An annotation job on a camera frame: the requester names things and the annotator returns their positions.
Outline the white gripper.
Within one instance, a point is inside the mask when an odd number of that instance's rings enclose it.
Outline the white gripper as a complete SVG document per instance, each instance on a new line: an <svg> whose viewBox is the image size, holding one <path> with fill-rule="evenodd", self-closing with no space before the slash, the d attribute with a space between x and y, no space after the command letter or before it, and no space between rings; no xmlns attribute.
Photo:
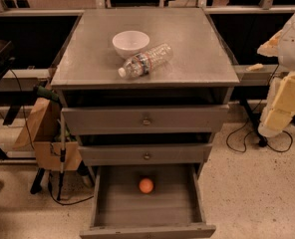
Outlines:
<svg viewBox="0 0 295 239"><path fill-rule="evenodd" d="M279 30L257 49L265 57L278 56ZM274 78L269 86L266 106L262 110L258 132L265 137L279 134L295 116L295 71L283 79Z"/></svg>

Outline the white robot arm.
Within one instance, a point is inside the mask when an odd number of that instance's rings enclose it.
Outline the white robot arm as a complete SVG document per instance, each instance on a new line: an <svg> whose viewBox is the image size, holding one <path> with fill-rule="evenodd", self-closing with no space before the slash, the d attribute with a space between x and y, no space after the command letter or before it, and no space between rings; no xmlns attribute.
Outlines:
<svg viewBox="0 0 295 239"><path fill-rule="evenodd" d="M290 71L283 79L275 77L271 81L267 104L260 117L259 133L273 137L295 116L295 13L281 31L258 48L257 53L277 57L279 65Z"/></svg>

